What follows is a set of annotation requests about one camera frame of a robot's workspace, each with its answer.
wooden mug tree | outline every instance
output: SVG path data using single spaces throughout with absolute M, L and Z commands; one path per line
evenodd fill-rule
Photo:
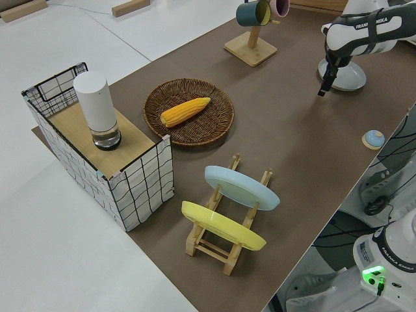
M 232 39 L 224 45 L 224 49 L 250 65 L 256 67 L 264 60 L 276 54 L 277 48 L 259 38 L 261 26 L 253 26 L 251 31 Z

cup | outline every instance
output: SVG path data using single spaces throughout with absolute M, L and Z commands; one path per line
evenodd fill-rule
M 116 149 L 122 134 L 105 76 L 97 71 L 80 73 L 73 80 L 73 88 L 96 147 L 104 151 Z
M 271 9 L 267 0 L 248 1 L 239 5 L 235 17 L 241 26 L 264 26 L 270 21 Z
M 270 0 L 273 18 L 284 18 L 289 12 L 289 0 Z

grid-patterned box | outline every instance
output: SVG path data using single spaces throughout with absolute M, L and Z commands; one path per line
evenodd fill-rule
M 170 137 L 137 155 L 112 177 L 105 177 L 50 120 L 78 101 L 73 80 L 87 70 L 85 63 L 77 64 L 23 91 L 22 96 L 66 171 L 124 230 L 130 231 L 174 195 Z

yellow corn cob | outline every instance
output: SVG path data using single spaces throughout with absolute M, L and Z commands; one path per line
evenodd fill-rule
M 161 121 L 167 127 L 173 127 L 202 111 L 211 101 L 210 97 L 198 97 L 176 105 L 161 114 Z

woven plate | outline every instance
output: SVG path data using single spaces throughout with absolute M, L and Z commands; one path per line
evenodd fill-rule
M 167 128 L 161 122 L 166 109 L 195 98 L 211 98 L 211 102 L 197 115 Z M 170 135 L 174 144 L 201 146 L 224 136 L 234 120 L 234 106 L 228 96 L 215 85 L 198 79 L 176 79 L 161 84 L 148 96 L 143 115 L 157 135 Z

